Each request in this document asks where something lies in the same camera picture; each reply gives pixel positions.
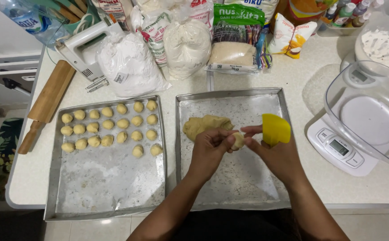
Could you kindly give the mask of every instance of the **baking tray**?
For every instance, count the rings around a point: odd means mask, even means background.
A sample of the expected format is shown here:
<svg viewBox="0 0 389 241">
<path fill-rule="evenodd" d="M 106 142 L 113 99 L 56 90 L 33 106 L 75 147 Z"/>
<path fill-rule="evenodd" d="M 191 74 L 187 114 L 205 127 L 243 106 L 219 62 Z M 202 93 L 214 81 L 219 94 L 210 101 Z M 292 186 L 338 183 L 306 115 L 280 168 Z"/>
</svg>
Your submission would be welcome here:
<svg viewBox="0 0 389 241">
<path fill-rule="evenodd" d="M 288 108 L 282 88 L 224 90 L 176 96 L 176 178 L 187 173 L 194 143 L 182 132 L 189 117 L 212 114 L 228 117 L 234 130 L 259 125 L 263 113 L 272 113 L 288 121 Z M 260 141 L 262 135 L 255 135 Z M 247 147 L 223 160 L 200 190 L 192 211 L 215 208 L 271 210 L 289 208 L 288 192 L 283 183 L 266 167 L 259 156 Z"/>
<path fill-rule="evenodd" d="M 158 107 L 154 111 L 146 108 L 149 100 L 155 100 Z M 133 110 L 135 101 L 144 104 L 141 113 Z M 122 115 L 116 111 L 117 104 L 125 104 L 127 113 Z M 111 118 L 101 117 L 97 120 L 89 118 L 89 111 L 111 107 L 114 115 Z M 98 133 L 86 131 L 82 135 L 72 134 L 63 136 L 60 129 L 65 125 L 62 115 L 82 109 L 86 112 L 84 120 L 74 120 L 69 123 L 72 127 L 79 123 L 86 126 L 91 122 L 99 123 Z M 148 125 L 147 116 L 156 114 L 158 123 Z M 53 145 L 52 161 L 50 166 L 49 189 L 46 202 L 44 220 L 46 221 L 76 221 L 97 220 L 116 216 L 153 210 L 165 198 L 166 174 L 166 146 L 163 130 L 163 117 L 159 96 L 145 98 L 102 102 L 97 104 L 76 106 L 59 110 L 56 121 L 55 142 Z M 141 115 L 144 122 L 136 127 L 130 123 L 126 129 L 127 140 L 117 143 L 117 134 L 122 129 L 117 127 L 117 120 Z M 102 127 L 102 122 L 112 119 L 115 126 L 111 130 Z M 155 129 L 158 137 L 154 141 L 146 138 L 146 131 Z M 141 141 L 131 139 L 131 133 L 140 130 L 143 133 Z M 97 148 L 87 146 L 84 150 L 75 150 L 71 153 L 62 151 L 64 142 L 75 143 L 80 138 L 89 138 L 93 135 L 101 138 L 107 134 L 114 136 L 114 142 L 110 147 L 99 146 Z M 132 149 L 136 144 L 142 144 L 144 155 L 135 158 Z M 163 154 L 156 157 L 150 154 L 150 147 L 160 144 Z"/>
</svg>

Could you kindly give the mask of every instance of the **water bottle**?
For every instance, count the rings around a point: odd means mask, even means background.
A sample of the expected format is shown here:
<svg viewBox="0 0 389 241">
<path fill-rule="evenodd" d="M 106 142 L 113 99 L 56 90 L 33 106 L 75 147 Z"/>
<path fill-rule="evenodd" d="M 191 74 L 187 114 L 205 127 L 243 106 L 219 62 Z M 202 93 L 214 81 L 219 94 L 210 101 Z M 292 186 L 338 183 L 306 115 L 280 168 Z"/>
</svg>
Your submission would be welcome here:
<svg viewBox="0 0 389 241">
<path fill-rule="evenodd" d="M 68 35 L 61 23 L 39 14 L 47 10 L 37 4 L 19 0 L 0 0 L 0 11 L 32 34 L 38 41 L 55 50 L 56 39 Z"/>
</svg>

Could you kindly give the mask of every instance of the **floor mat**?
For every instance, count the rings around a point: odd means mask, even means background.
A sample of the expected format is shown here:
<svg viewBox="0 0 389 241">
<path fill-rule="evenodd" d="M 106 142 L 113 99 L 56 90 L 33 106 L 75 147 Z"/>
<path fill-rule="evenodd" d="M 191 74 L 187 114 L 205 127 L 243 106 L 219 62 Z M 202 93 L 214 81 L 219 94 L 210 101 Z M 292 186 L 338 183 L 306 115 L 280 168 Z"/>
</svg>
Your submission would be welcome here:
<svg viewBox="0 0 389 241">
<path fill-rule="evenodd" d="M 13 164 L 22 125 L 23 118 L 9 118 L 0 128 L 0 201 L 5 201 L 5 184 Z"/>
</svg>

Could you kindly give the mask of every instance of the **person's left hand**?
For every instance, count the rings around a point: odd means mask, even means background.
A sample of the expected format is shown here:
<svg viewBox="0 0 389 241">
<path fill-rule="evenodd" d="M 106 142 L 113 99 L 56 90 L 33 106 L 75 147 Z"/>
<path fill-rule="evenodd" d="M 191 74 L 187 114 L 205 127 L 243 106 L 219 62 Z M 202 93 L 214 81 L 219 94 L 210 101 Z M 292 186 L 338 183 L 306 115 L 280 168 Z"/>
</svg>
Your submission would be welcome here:
<svg viewBox="0 0 389 241">
<path fill-rule="evenodd" d="M 236 139 L 232 135 L 237 130 L 223 128 L 208 129 L 197 134 L 187 175 L 204 184 L 217 171 L 226 152 L 231 153 L 231 147 Z"/>
</svg>

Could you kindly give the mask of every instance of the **cookie dough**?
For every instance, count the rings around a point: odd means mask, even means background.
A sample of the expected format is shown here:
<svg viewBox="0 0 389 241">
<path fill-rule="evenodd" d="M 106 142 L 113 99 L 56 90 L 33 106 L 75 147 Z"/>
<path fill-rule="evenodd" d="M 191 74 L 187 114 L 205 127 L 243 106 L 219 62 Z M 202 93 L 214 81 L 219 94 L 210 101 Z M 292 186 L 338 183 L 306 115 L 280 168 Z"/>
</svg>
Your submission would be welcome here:
<svg viewBox="0 0 389 241">
<path fill-rule="evenodd" d="M 144 120 L 142 119 L 142 117 L 140 116 L 135 116 L 134 118 L 132 118 L 131 122 L 132 124 L 134 124 L 136 127 L 138 127 L 140 124 L 142 124 Z"/>
<path fill-rule="evenodd" d="M 81 138 L 75 142 L 75 148 L 77 150 L 84 150 L 87 147 L 87 139 Z"/>
<path fill-rule="evenodd" d="M 153 155 L 153 156 L 157 156 L 157 155 L 160 155 L 161 153 L 163 153 L 163 149 L 162 149 L 161 146 L 159 146 L 159 145 L 156 144 L 156 145 L 153 145 L 153 146 L 151 147 L 150 153 L 151 153 L 151 155 Z"/>
<path fill-rule="evenodd" d="M 101 144 L 101 138 L 99 138 L 97 135 L 94 135 L 87 139 L 87 143 L 93 147 L 98 147 L 99 144 Z"/>
<path fill-rule="evenodd" d="M 157 132 L 153 129 L 147 130 L 146 136 L 149 140 L 153 141 L 157 138 Z"/>
<path fill-rule="evenodd" d="M 112 109 L 110 107 L 103 108 L 101 112 L 106 117 L 112 117 Z"/>
<path fill-rule="evenodd" d="M 142 147 L 142 145 L 136 145 L 134 148 L 133 148 L 133 151 L 132 151 L 132 155 L 134 157 L 141 157 L 142 155 L 144 154 L 144 148 Z"/>
<path fill-rule="evenodd" d="M 89 117 L 92 119 L 99 119 L 101 115 L 99 114 L 98 110 L 92 110 L 89 112 Z"/>
<path fill-rule="evenodd" d="M 78 110 L 78 111 L 74 112 L 74 117 L 77 120 L 82 120 L 86 117 L 86 113 L 84 112 L 84 110 Z"/>
<path fill-rule="evenodd" d="M 226 130 L 232 130 L 234 125 L 227 117 L 219 117 L 215 115 L 207 114 L 202 118 L 199 117 L 190 117 L 188 121 L 184 123 L 182 132 L 187 135 L 187 137 L 194 141 L 197 134 L 204 132 L 207 129 L 222 127 Z"/>
<path fill-rule="evenodd" d="M 117 121 L 117 126 L 126 129 L 129 126 L 129 121 L 127 119 L 120 119 Z"/>
<path fill-rule="evenodd" d="M 147 102 L 147 109 L 149 109 L 150 111 L 154 111 L 156 108 L 157 108 L 157 102 L 153 100 L 149 100 Z"/>
<path fill-rule="evenodd" d="M 107 147 L 107 146 L 112 145 L 113 141 L 114 141 L 113 135 L 106 135 L 106 136 L 104 136 L 104 138 L 102 138 L 101 145 Z"/>
<path fill-rule="evenodd" d="M 140 131 L 136 130 L 136 131 L 132 132 L 131 138 L 134 141 L 139 141 L 140 139 L 142 139 L 142 133 Z"/>
<path fill-rule="evenodd" d="M 112 120 L 104 120 L 102 122 L 102 126 L 105 128 L 105 129 L 111 129 L 114 127 L 114 122 Z"/>
<path fill-rule="evenodd" d="M 123 143 L 127 139 L 127 133 L 122 131 L 117 134 L 117 143 Z"/>
<path fill-rule="evenodd" d="M 117 112 L 119 112 L 120 114 L 125 114 L 127 112 L 127 107 L 123 104 L 118 104 Z"/>
<path fill-rule="evenodd" d="M 63 114 L 62 115 L 62 122 L 65 124 L 68 124 L 72 121 L 72 115 L 70 114 Z"/>
<path fill-rule="evenodd" d="M 144 105 L 141 103 L 141 102 L 135 102 L 135 104 L 133 105 L 133 109 L 136 111 L 136 112 L 141 112 L 143 109 L 144 109 Z"/>
<path fill-rule="evenodd" d="M 151 114 L 147 117 L 147 123 L 149 125 L 155 125 L 157 124 L 157 116 L 155 114 Z"/>
<path fill-rule="evenodd" d="M 92 122 L 92 123 L 87 125 L 86 129 L 90 133 L 96 133 L 96 132 L 98 132 L 99 124 L 97 122 Z"/>
<path fill-rule="evenodd" d="M 61 148 L 62 148 L 62 150 L 66 151 L 68 153 L 73 152 L 75 150 L 74 144 L 68 143 L 68 142 L 62 144 Z"/>
<path fill-rule="evenodd" d="M 77 135 L 83 134 L 86 131 L 84 124 L 78 124 L 74 126 L 74 133 Z"/>
<path fill-rule="evenodd" d="M 232 150 L 237 151 L 245 145 L 245 138 L 239 132 L 233 133 L 232 135 L 236 138 L 236 141 L 232 146 Z"/>
<path fill-rule="evenodd" d="M 71 135 L 72 132 L 73 132 L 73 130 L 72 130 L 72 127 L 70 127 L 70 126 L 64 126 L 61 128 L 61 133 L 63 135 Z"/>
</svg>

